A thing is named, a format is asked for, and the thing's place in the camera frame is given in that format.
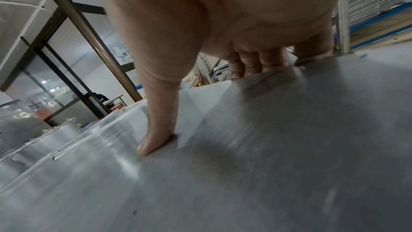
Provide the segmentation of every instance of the metal table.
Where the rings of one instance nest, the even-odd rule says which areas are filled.
[[[180,93],[145,158],[145,101],[0,191],[0,231],[412,231],[411,45]]]

